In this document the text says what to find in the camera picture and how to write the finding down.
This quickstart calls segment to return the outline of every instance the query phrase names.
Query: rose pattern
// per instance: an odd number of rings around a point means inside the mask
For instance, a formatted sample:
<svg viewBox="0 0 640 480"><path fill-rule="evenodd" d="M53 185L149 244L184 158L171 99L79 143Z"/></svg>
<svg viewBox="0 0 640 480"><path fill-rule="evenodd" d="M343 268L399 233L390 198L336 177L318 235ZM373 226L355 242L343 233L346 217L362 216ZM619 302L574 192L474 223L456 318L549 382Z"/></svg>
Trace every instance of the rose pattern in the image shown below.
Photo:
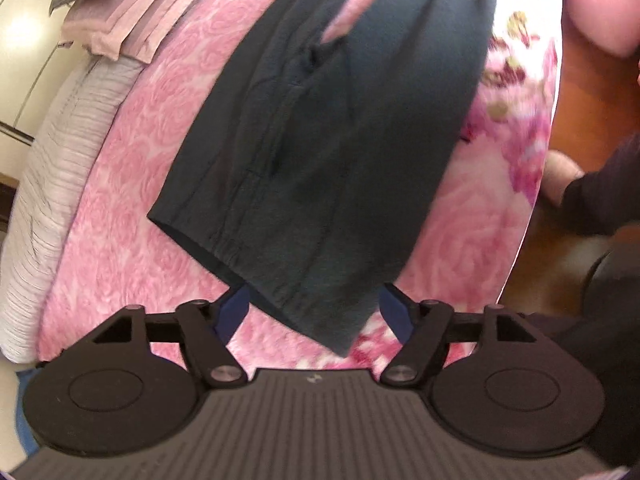
<svg viewBox="0 0 640 480"><path fill-rule="evenodd" d="M226 290L146 213L225 61L272 1L197 0L138 78L70 229L44 309L41 359L55 357L125 304L166 312ZM371 1L348 0L325 38L345 33ZM543 1L498 0L500 8L511 6L508 15L522 14L512 20L512 37L496 13L485 66L492 76L479 84L463 141L398 279L415 299L440 298L476 312L497 301L504 286L538 192L556 90L559 12L550 14L546 28L526 22ZM249 373L256 367L370 367L379 374L399 343L376 313L340 359L251 307L229 348ZM449 361L467 350L454 346ZM181 362L175 345L153 351Z"/></svg>

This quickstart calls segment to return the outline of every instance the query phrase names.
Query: dark pants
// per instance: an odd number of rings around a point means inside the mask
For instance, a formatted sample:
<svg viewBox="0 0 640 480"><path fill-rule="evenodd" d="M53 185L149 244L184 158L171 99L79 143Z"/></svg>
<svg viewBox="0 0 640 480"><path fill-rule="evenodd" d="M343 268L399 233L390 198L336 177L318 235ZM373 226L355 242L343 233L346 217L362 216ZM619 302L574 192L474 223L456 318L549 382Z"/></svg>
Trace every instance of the dark pants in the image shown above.
<svg viewBox="0 0 640 480"><path fill-rule="evenodd" d="M581 234L610 235L640 221L640 134L570 184L561 213ZM640 244L604 256L586 283L582 314L553 337L604 386L607 406L590 446L612 465L632 465L640 460Z"/></svg>

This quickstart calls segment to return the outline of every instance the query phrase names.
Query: mattress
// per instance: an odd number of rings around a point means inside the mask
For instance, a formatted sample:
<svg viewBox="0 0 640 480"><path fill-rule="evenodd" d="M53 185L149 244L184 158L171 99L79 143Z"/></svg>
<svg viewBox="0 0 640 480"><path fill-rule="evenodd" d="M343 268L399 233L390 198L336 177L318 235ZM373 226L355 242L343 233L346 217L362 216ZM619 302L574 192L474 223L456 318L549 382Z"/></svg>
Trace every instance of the mattress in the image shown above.
<svg viewBox="0 0 640 480"><path fill-rule="evenodd" d="M48 360L125 304L173 310L226 286L146 219L225 61L273 0L198 0L123 102L79 199L57 273L12 360ZM348 0L326 32L344 33L372 0ZM414 253L397 285L477 312L500 297L537 197L558 90L562 0L498 0L482 81ZM37 322L41 320L40 329ZM379 313L339 358L252 308L229 344L256 367L370 367L399 349ZM154 351L180 361L179 350ZM462 346L450 358L461 356Z"/></svg>

